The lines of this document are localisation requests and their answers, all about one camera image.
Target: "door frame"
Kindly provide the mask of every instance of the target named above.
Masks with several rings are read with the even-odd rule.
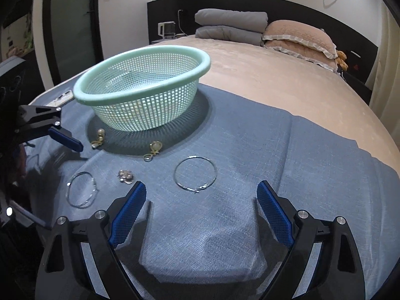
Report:
[[[104,56],[100,36],[99,0],[89,0],[89,13],[95,61],[96,63],[100,63],[104,60]],[[51,0],[43,0],[42,14],[44,48],[51,78],[53,80],[53,84],[56,86],[61,83],[61,77],[59,67],[57,65],[51,29]]]

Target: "metal screw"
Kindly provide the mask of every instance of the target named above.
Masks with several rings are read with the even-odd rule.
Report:
[[[345,224],[346,223],[346,219],[342,216],[338,216],[336,219],[338,224]]]
[[[309,214],[307,213],[307,211],[302,210],[302,209],[299,212],[297,212],[297,214],[302,219],[307,219],[309,217]]]
[[[57,219],[57,224],[64,224],[66,220],[65,216],[61,216]]]
[[[106,213],[104,211],[97,211],[94,215],[96,219],[102,219],[106,216]]]

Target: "blue blanket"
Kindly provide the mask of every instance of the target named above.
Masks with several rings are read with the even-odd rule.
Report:
[[[41,96],[45,105],[70,90],[75,80]],[[104,125],[92,109],[72,101],[62,110],[62,126],[84,144],[74,153],[49,137],[27,148],[32,208],[53,223],[106,209],[131,188],[119,170],[131,170],[147,186],[147,202],[127,241],[116,252],[144,299],[257,299],[287,254],[273,236],[255,200],[267,180],[279,196],[318,219],[347,219],[361,256],[367,299],[381,287],[400,257],[400,180],[397,173],[357,147],[305,118],[209,86],[199,85],[189,109],[163,127],[121,132]],[[90,141],[105,129],[105,144]],[[144,162],[149,143],[163,149]],[[216,182],[191,193],[173,180],[175,166],[190,155],[213,160]],[[179,168],[183,184],[197,187],[213,175],[201,160]],[[65,200],[67,182],[89,171],[99,193],[85,209]],[[71,188],[72,202],[91,191],[85,176]],[[89,247],[85,260],[96,291],[107,295]],[[317,262],[315,246],[297,295],[304,293]]]

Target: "charm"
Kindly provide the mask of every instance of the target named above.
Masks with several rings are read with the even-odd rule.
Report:
[[[133,183],[133,174],[129,170],[120,170],[118,173],[118,178],[121,183]]]
[[[160,141],[153,141],[152,143],[150,143],[150,152],[155,156],[156,154],[160,153],[162,147],[163,144]]]
[[[146,162],[152,161],[153,157],[160,153],[160,150],[162,147],[163,147],[163,144],[160,141],[153,141],[152,143],[150,143],[150,153],[145,154],[143,156],[143,159]]]
[[[99,129],[97,130],[97,140],[95,141],[91,141],[91,148],[93,150],[97,149],[98,147],[101,147],[104,143],[104,139],[105,139],[105,134],[106,132],[104,131],[104,129]]]

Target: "folded gray comforter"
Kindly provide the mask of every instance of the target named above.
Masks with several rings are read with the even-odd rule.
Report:
[[[194,19],[201,26],[229,26],[257,33],[264,33],[268,25],[266,12],[242,12],[208,8],[199,10],[194,15]]]
[[[228,26],[204,26],[196,30],[195,37],[261,46],[262,35]]]

